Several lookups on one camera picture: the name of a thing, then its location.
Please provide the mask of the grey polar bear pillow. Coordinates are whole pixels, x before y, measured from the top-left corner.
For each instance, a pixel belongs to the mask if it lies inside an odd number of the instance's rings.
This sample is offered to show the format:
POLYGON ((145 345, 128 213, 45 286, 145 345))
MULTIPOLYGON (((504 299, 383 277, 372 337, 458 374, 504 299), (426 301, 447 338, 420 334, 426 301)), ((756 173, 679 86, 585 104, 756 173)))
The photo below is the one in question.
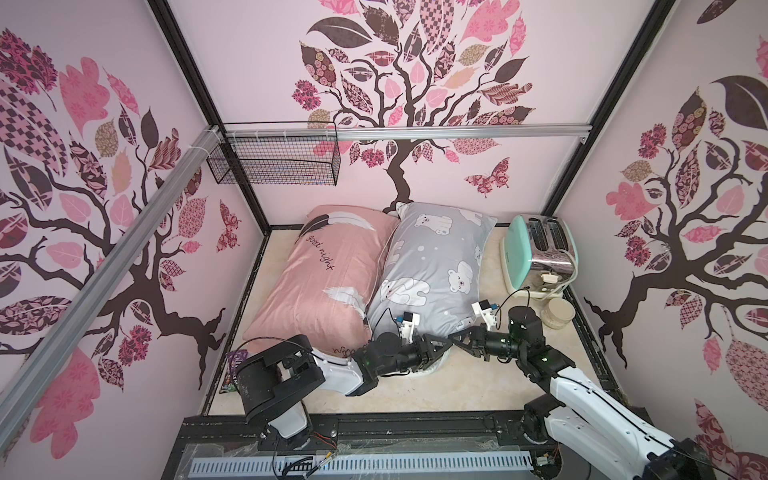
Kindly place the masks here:
POLYGON ((401 203, 368 319, 372 333, 396 333, 394 319, 417 314, 419 334, 446 337, 474 323, 484 249, 497 219, 471 210, 401 203))

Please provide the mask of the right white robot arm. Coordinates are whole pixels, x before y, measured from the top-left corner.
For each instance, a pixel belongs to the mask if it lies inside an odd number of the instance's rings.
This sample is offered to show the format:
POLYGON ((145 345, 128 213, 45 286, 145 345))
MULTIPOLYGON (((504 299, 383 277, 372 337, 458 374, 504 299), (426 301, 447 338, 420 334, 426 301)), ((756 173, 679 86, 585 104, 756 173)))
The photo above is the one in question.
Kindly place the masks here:
POLYGON ((643 420, 549 345, 532 308, 511 308, 506 332, 472 326, 449 338, 475 357, 514 362, 543 390, 524 407, 528 441, 564 445, 609 479, 715 478, 717 469, 694 440, 676 440, 643 420))

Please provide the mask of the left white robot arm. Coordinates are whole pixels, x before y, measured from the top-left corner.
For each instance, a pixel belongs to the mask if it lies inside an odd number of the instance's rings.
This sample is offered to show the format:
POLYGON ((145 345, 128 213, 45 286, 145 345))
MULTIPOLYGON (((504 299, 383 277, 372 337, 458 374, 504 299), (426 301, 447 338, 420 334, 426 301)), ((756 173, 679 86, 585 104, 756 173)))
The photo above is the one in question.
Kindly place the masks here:
POLYGON ((304 398, 316 390, 359 397, 382 378, 410 374, 436 364, 452 347, 446 338, 418 335, 406 344, 385 332, 349 358, 314 349, 303 334, 277 342, 248 357, 235 369, 233 382, 246 422, 263 427, 291 448, 308 440, 313 424, 304 398))

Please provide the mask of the pink feather pillow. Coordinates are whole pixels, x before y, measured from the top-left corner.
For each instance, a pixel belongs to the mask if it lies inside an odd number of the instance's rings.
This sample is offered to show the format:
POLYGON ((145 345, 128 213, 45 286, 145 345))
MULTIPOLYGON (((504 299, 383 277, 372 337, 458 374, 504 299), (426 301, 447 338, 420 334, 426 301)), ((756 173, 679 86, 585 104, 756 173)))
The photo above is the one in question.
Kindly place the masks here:
POLYGON ((371 339, 366 312, 400 220, 358 206, 322 205, 307 216, 287 263, 242 335, 249 354, 306 336, 346 358, 371 339))

